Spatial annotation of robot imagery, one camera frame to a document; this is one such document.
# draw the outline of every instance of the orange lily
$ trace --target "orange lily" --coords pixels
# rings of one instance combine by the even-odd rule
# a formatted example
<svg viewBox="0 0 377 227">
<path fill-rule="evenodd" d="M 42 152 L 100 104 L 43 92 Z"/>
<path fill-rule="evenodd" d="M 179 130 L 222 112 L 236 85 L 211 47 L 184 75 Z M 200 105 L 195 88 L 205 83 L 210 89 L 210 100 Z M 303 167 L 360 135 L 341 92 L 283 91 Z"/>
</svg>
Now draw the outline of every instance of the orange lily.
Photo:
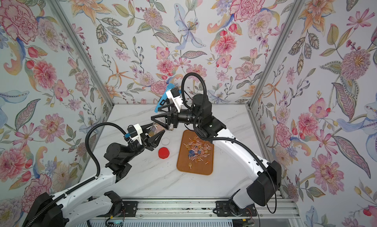
<svg viewBox="0 0 377 227">
<path fill-rule="evenodd" d="M 110 81 L 110 78 L 113 78 L 113 79 L 118 79 L 118 82 L 120 82 L 119 84 L 119 87 L 120 88 L 120 85 L 122 84 L 122 78 L 121 76 L 125 77 L 125 78 L 129 78 L 129 79 L 134 79 L 134 78 L 130 78 L 128 76 L 125 76 L 124 73 L 126 72 L 119 72 L 119 68 L 118 68 L 118 65 L 116 64 L 116 61 L 114 60 L 114 63 L 115 63 L 115 68 L 116 68 L 116 73 L 115 74 L 112 74 L 111 76 L 109 76 L 109 79 L 107 80 L 107 83 L 109 83 Z"/>
<path fill-rule="evenodd" d="M 280 91 L 276 88 L 276 86 L 280 83 L 280 80 L 282 79 L 283 77 L 283 74 L 282 76 L 280 77 L 279 81 L 275 84 L 275 85 L 272 85 L 270 83 L 266 84 L 264 87 L 268 86 L 268 89 L 270 90 L 268 93 L 269 95 L 267 95 L 266 97 L 269 97 L 272 93 L 274 93 L 275 95 L 275 102 L 277 103 L 277 100 L 276 100 L 276 91 L 280 93 Z"/>
</svg>

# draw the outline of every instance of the blue flower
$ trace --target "blue flower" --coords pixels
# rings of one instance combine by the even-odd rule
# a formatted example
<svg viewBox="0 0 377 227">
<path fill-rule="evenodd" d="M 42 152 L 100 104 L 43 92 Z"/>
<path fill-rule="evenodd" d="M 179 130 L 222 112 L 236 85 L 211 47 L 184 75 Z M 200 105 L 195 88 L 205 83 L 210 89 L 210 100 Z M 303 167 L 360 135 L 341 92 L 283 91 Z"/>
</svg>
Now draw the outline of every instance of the blue flower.
<svg viewBox="0 0 377 227">
<path fill-rule="evenodd" d="M 176 50 L 183 50 L 186 47 L 186 42 L 191 41 L 191 43 L 197 47 L 205 47 L 205 44 L 199 38 L 196 38 L 193 33 L 198 29 L 199 22 L 198 19 L 190 20 L 185 23 L 186 11 L 179 4 L 174 4 L 175 16 L 174 21 L 178 25 L 178 33 L 183 36 L 182 42 L 179 46 L 175 47 Z"/>
<path fill-rule="evenodd" d="M 224 102 L 224 103 L 230 102 L 229 100 L 222 99 L 222 97 L 224 95 L 223 92 L 215 94 L 215 92 L 213 90 L 208 90 L 208 93 L 209 93 L 210 99 L 212 99 L 215 103 L 219 103 L 219 101 Z"/>
<path fill-rule="evenodd" d="M 1 34 L 1 31 L 0 31 L 0 49 L 3 49 L 4 46 L 5 46 L 6 48 L 8 47 L 8 44 L 7 44 L 6 41 L 8 41 L 8 38 L 5 37 L 5 36 L 3 36 L 3 35 Z"/>
</svg>

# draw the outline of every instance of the red berry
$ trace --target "red berry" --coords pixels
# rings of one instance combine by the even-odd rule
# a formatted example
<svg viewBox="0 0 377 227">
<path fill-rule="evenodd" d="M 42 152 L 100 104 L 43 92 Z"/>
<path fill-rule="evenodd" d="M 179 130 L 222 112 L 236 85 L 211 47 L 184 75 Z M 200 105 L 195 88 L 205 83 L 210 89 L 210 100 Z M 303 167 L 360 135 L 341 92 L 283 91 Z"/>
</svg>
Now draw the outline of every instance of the red berry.
<svg viewBox="0 0 377 227">
<path fill-rule="evenodd" d="M 366 209 L 363 210 L 363 213 L 366 216 L 371 216 L 372 215 L 372 213 L 369 210 L 366 210 Z"/>
</svg>

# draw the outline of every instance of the black cable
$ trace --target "black cable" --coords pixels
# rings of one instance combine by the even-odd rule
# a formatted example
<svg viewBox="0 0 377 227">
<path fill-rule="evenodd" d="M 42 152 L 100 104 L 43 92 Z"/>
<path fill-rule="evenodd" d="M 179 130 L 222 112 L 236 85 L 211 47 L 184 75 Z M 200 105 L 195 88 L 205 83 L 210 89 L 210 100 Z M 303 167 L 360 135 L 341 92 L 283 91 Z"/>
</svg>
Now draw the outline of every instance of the black cable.
<svg viewBox="0 0 377 227">
<path fill-rule="evenodd" d="M 89 156 L 93 159 L 93 161 L 94 161 L 94 163 L 95 163 L 95 165 L 97 167 L 96 177 L 98 177 L 100 175 L 101 167 L 100 167 L 100 163 L 98 162 L 97 158 L 94 156 L 94 154 L 92 153 L 92 150 L 89 147 L 89 138 L 90 138 L 92 132 L 95 129 L 97 129 L 98 127 L 101 127 L 101 126 L 114 126 L 118 130 L 120 130 L 120 132 L 122 132 L 123 135 L 127 134 L 120 126 L 118 126 L 117 124 L 111 123 L 111 122 L 102 122 L 102 123 L 99 123 L 99 124 L 93 126 L 89 130 L 88 134 L 85 137 L 85 147 L 86 147 L 86 151 L 88 152 Z"/>
</svg>

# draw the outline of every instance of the flower stem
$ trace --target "flower stem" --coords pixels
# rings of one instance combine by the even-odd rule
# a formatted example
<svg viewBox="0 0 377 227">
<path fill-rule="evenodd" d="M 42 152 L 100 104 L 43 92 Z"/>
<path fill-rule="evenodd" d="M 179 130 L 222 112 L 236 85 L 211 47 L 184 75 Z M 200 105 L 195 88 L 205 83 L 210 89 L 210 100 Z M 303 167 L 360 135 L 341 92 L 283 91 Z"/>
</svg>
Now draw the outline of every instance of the flower stem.
<svg viewBox="0 0 377 227">
<path fill-rule="evenodd" d="M 60 140 L 62 140 L 64 143 L 66 143 L 67 145 L 69 146 L 73 146 L 72 144 L 68 143 L 67 141 L 65 141 L 61 136 L 58 137 Z"/>
<path fill-rule="evenodd" d="M 366 114 L 361 114 L 361 115 L 359 115 L 359 116 L 356 116 L 356 117 L 354 117 L 351 121 L 349 121 L 348 123 L 354 122 L 354 121 L 356 121 L 357 119 L 360 119 L 360 118 L 363 118 L 363 117 L 366 117 Z M 338 133 L 338 132 L 341 131 L 341 130 L 342 130 L 342 128 L 339 128 L 339 129 L 335 130 L 334 133 L 332 133 L 332 135 L 335 135 L 336 133 Z"/>
<path fill-rule="evenodd" d="M 314 178 L 314 173 L 312 174 L 309 174 L 307 177 L 305 177 L 302 181 L 300 181 L 300 184 L 303 184 L 306 180 L 310 179 L 310 178 Z"/>
</svg>

